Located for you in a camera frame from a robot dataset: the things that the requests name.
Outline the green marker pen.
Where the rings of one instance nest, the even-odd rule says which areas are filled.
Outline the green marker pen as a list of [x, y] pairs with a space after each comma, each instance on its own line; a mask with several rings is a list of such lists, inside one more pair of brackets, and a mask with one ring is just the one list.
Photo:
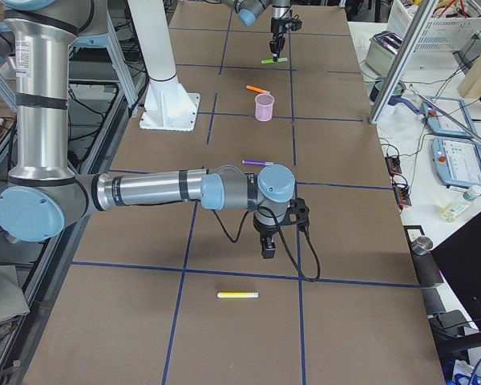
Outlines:
[[261, 60], [261, 64], [274, 64], [274, 63], [286, 63], [288, 62], [288, 58], [284, 57], [284, 58], [278, 58], [278, 59], [262, 59]]

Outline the orange marker pen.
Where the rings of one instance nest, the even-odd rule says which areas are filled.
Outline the orange marker pen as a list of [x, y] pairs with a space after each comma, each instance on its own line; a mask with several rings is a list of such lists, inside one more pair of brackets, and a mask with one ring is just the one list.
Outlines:
[[260, 88], [260, 87], [255, 87], [255, 86], [253, 86], [253, 85], [246, 85], [245, 88], [246, 88], [247, 90], [254, 91], [254, 92], [258, 93], [258, 94], [268, 94], [268, 95], [271, 94], [270, 91], [265, 90], [265, 89]]

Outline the yellow marker pen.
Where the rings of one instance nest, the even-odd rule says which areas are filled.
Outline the yellow marker pen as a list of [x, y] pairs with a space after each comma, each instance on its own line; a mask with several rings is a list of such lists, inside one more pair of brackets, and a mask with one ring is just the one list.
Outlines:
[[259, 298], [258, 292], [226, 292], [221, 291], [216, 294], [219, 299], [256, 299]]

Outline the purple marker pen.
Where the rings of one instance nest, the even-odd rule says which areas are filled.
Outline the purple marker pen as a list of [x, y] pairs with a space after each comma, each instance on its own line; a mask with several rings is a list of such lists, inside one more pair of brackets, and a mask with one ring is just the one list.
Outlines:
[[252, 165], [252, 166], [259, 166], [259, 167], [274, 165], [274, 163], [271, 161], [261, 161], [261, 160], [242, 160], [241, 163], [245, 165]]

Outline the pink mesh pen holder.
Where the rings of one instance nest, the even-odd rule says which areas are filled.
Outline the pink mesh pen holder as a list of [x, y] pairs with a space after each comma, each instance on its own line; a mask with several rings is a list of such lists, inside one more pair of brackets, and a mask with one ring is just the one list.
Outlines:
[[270, 121], [273, 117], [275, 99], [271, 94], [260, 93], [255, 97], [255, 118], [261, 122]]

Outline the silver toaster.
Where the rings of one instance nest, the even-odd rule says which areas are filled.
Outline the silver toaster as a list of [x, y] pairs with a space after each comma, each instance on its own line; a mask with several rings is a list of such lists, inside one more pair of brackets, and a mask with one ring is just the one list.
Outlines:
[[387, 75], [402, 44], [403, 37], [394, 32], [384, 30], [375, 34], [370, 39], [366, 64], [377, 74]]

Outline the lower orange circuit board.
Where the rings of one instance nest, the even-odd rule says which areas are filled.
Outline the lower orange circuit board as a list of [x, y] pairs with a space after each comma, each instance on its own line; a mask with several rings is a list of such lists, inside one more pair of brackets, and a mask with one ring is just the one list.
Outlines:
[[409, 208], [412, 206], [410, 200], [410, 189], [408, 184], [393, 183], [392, 188], [396, 203], [400, 209]]

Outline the orange circuit board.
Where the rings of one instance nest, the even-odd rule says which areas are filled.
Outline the orange circuit board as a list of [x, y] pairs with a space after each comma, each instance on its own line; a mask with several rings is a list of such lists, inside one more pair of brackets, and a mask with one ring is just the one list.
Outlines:
[[400, 209], [409, 208], [412, 206], [410, 200], [410, 189], [408, 184], [393, 183], [392, 188], [396, 203]]
[[391, 176], [400, 175], [402, 173], [401, 161], [398, 155], [386, 156], [385, 162], [386, 162], [388, 173]]

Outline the upper orange circuit board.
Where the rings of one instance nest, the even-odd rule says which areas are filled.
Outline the upper orange circuit board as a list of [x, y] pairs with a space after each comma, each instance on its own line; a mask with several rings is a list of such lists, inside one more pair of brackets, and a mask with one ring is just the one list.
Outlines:
[[386, 156], [385, 162], [386, 162], [388, 173], [391, 176], [400, 175], [402, 173], [401, 161], [398, 155]]

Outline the small metal cup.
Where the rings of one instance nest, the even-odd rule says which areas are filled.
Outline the small metal cup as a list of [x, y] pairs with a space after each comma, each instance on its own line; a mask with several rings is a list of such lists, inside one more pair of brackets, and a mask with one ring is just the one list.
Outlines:
[[410, 248], [412, 254], [422, 256], [428, 254], [434, 248], [434, 244], [429, 237], [421, 235], [410, 243]]

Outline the white plastic crate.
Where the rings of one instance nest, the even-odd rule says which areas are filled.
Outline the white plastic crate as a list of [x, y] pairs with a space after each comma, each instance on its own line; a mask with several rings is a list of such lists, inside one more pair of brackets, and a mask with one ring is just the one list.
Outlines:
[[[460, 51], [481, 31], [481, 6], [464, 1], [466, 17], [437, 18], [432, 16], [422, 29], [416, 51]], [[405, 37], [418, 6], [410, 1], [393, 1], [387, 30]]]

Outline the clear plastic bottle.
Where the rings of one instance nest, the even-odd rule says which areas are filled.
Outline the clear plastic bottle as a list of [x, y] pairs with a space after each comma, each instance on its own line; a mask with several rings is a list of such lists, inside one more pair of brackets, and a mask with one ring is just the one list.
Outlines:
[[474, 184], [464, 191], [456, 200], [442, 208], [439, 216], [444, 221], [452, 222], [464, 213], [480, 196], [481, 186]]

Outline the lower blue teach pendant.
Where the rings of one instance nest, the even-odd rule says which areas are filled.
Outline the lower blue teach pendant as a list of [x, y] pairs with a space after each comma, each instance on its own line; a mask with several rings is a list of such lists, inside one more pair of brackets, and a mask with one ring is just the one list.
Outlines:
[[449, 187], [481, 186], [481, 147], [471, 140], [439, 136], [431, 144], [439, 180]]

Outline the aluminium frame post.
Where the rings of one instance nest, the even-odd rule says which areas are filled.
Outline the aluminium frame post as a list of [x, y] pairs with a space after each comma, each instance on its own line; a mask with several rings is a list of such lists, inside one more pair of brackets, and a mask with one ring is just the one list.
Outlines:
[[406, 31], [404, 42], [401, 45], [397, 56], [394, 58], [390, 70], [384, 79], [374, 82], [373, 89], [377, 92], [376, 99], [370, 110], [369, 123], [376, 124], [391, 96], [398, 82], [402, 78], [402, 74], [406, 69], [406, 65], [412, 56], [420, 39], [421, 33], [426, 27], [426, 24], [431, 19], [431, 15], [437, 5], [437, 1], [427, 0], [422, 1], [418, 6], [417, 11]]

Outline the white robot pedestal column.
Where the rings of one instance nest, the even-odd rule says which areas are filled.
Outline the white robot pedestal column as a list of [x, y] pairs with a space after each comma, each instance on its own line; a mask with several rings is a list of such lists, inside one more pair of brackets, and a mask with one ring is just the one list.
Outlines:
[[162, 1], [128, 2], [148, 74], [142, 129], [190, 132], [196, 123], [200, 95], [180, 83]]

